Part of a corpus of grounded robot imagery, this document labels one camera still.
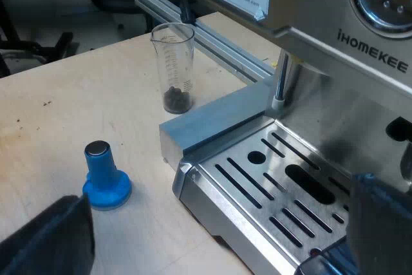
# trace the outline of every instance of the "round hole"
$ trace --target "round hole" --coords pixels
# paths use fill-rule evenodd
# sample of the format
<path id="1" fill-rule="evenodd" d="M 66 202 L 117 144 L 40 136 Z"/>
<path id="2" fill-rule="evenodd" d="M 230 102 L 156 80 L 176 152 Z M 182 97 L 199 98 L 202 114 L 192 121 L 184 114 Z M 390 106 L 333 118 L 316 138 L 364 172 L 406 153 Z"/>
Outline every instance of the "round hole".
<path id="1" fill-rule="evenodd" d="M 314 256 L 317 256 L 320 253 L 321 253 L 321 250 L 319 248 L 312 248 L 309 252 L 309 255 L 311 257 L 314 257 Z"/>
<path id="2" fill-rule="evenodd" d="M 251 151 L 247 158 L 253 164 L 262 164 L 266 160 L 266 156 L 262 154 L 260 151 Z"/>

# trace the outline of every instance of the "brand logo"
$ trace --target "brand logo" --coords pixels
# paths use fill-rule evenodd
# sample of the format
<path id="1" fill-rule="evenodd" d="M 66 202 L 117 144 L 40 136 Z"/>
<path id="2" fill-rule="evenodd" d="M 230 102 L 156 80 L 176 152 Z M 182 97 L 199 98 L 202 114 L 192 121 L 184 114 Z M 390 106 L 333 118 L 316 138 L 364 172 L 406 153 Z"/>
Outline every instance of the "brand logo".
<path id="1" fill-rule="evenodd" d="M 337 40 L 340 42 L 344 42 L 347 45 L 350 45 L 352 48 L 358 49 L 358 51 L 368 54 L 370 57 L 377 59 L 378 61 L 382 61 L 384 64 L 395 68 L 402 73 L 406 73 L 409 65 L 406 62 L 400 61 L 396 57 L 385 53 L 377 48 L 374 48 L 371 45 L 368 45 L 361 40 L 358 40 L 354 37 L 346 35 L 341 29 L 337 34 Z"/>

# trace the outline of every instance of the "floor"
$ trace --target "floor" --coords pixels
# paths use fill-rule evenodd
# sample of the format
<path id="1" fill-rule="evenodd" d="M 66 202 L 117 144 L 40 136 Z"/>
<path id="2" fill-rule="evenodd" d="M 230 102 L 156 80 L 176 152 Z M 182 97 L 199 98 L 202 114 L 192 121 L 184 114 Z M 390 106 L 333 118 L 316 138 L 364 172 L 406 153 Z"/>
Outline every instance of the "floor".
<path id="1" fill-rule="evenodd" d="M 90 0 L 3 1 L 22 40 L 54 46 L 62 32 L 73 32 L 73 42 L 65 57 L 136 37 L 146 29 L 142 14 L 102 12 Z M 12 73 L 44 62 L 26 52 L 0 52 Z"/>

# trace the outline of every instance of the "aluminum rail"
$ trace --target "aluminum rail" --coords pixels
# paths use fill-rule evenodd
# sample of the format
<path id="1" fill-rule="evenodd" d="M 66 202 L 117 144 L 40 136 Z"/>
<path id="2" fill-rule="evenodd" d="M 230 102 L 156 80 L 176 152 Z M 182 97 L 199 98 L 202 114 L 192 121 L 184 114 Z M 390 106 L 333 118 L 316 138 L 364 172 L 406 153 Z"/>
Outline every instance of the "aluminum rail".
<path id="1" fill-rule="evenodd" d="M 161 23 L 180 23 L 180 8 L 168 0 L 135 0 L 146 13 Z M 236 46 L 214 30 L 196 21 L 196 48 L 246 84 L 255 83 L 274 74 L 274 69 Z"/>

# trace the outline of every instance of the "slot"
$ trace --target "slot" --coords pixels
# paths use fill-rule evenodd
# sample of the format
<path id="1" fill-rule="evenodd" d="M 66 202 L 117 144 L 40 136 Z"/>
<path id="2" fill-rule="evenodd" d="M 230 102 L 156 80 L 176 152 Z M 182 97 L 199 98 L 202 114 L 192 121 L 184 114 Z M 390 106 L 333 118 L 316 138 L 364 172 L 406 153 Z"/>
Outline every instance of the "slot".
<path id="1" fill-rule="evenodd" d="M 243 194 L 247 200 L 249 200 L 250 202 L 252 202 L 253 205 L 255 205 L 258 209 L 262 208 L 262 205 L 250 194 L 248 193 L 245 188 L 243 188 L 235 179 L 233 179 L 233 177 L 231 177 L 228 172 L 226 172 L 224 170 L 224 168 L 222 168 L 221 166 L 219 166 L 218 164 L 214 165 L 215 168 L 229 181 L 232 183 L 232 185 L 234 187 L 236 187 L 238 189 L 238 191 L 241 192 L 241 194 Z"/>
<path id="2" fill-rule="evenodd" d="M 293 151 L 297 156 L 301 157 L 301 159 L 303 159 L 303 161 L 305 161 L 309 166 L 311 166 L 312 168 L 314 168 L 315 170 L 320 170 L 321 168 L 313 163 L 311 160 L 309 160 L 308 158 L 306 158 L 306 156 L 304 156 L 300 151 L 298 151 L 296 148 L 294 148 L 292 145 L 290 145 L 288 142 L 286 142 L 285 140 L 283 140 L 279 135 L 277 135 L 276 133 L 272 132 L 272 135 L 277 138 L 280 143 L 282 143 L 283 145 L 285 145 L 288 149 L 290 149 L 291 151 Z"/>
<path id="3" fill-rule="evenodd" d="M 343 186 L 341 183 L 339 183 L 336 179 L 333 177 L 329 177 L 329 182 L 331 182 L 333 185 L 338 187 L 342 192 L 346 193 L 348 196 L 350 196 L 350 191 L 347 189 L 345 186 Z"/>
<path id="4" fill-rule="evenodd" d="M 337 222 L 339 222 L 341 225 L 343 225 L 345 223 L 345 221 L 343 220 L 342 217 L 340 217 L 338 214 L 333 213 L 332 217 L 334 220 L 336 220 Z"/>
<path id="5" fill-rule="evenodd" d="M 273 216 L 269 218 L 269 220 L 297 247 L 302 248 L 303 244 L 301 241 L 297 239 L 296 236 L 293 235 L 279 220 L 274 218 Z"/>
<path id="6" fill-rule="evenodd" d="M 262 186 L 260 186 L 260 184 L 255 181 L 244 169 L 242 169 L 237 163 L 235 163 L 235 161 L 231 158 L 228 158 L 227 161 L 229 161 L 229 163 L 235 167 L 235 169 L 237 169 L 249 182 L 252 183 L 253 186 L 255 186 L 261 193 L 263 193 L 265 195 L 265 197 L 267 197 L 270 201 L 275 200 L 275 198 L 266 191 L 265 188 L 263 188 Z"/>
<path id="7" fill-rule="evenodd" d="M 291 211 L 288 209 L 282 208 L 282 213 L 285 214 L 287 218 L 289 218 L 291 221 L 293 221 L 294 224 L 296 224 L 301 230 L 310 238 L 315 237 L 315 233 L 312 232 L 298 217 L 295 216 Z"/>
<path id="8" fill-rule="evenodd" d="M 285 173 L 319 203 L 326 205 L 334 203 L 335 195 L 301 167 L 291 164 L 286 167 Z"/>
<path id="9" fill-rule="evenodd" d="M 276 149 L 271 143 L 266 141 L 264 138 L 261 139 L 262 143 L 269 147 L 273 152 L 275 152 L 279 157 L 284 158 L 284 154 L 282 154 L 278 149 Z"/>
<path id="10" fill-rule="evenodd" d="M 315 213 L 313 213 L 309 208 L 307 208 L 302 202 L 299 200 L 294 201 L 295 204 L 300 208 L 302 211 L 306 213 L 311 219 L 313 219 L 318 225 L 320 225 L 327 233 L 332 233 L 331 227 L 326 225 L 323 220 L 321 220 Z"/>
<path id="11" fill-rule="evenodd" d="M 264 172 L 263 176 L 268 179 L 269 182 L 271 182 L 276 188 L 278 188 L 281 192 L 285 193 L 287 190 L 278 182 L 276 182 L 268 173 Z"/>

